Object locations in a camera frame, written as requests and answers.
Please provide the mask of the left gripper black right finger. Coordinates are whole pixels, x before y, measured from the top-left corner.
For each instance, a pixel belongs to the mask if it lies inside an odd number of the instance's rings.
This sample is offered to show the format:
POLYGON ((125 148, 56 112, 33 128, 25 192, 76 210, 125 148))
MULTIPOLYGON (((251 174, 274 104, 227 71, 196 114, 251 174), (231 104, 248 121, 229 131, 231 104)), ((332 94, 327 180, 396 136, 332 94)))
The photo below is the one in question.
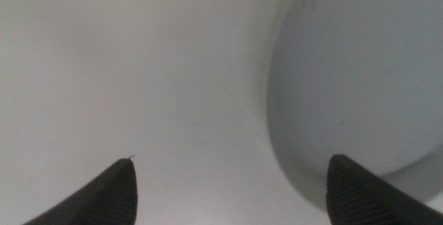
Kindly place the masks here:
POLYGON ((329 220, 335 225, 442 225, 442 213, 344 154, 329 160, 326 204, 329 220))

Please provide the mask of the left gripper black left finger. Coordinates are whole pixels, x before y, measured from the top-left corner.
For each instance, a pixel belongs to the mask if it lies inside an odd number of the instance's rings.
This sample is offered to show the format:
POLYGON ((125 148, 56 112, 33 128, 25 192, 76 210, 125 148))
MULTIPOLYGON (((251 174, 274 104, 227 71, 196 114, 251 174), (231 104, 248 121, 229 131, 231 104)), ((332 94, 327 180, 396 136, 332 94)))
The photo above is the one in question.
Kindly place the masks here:
POLYGON ((131 159, 119 159, 96 178, 25 225, 134 225, 138 193, 131 159))

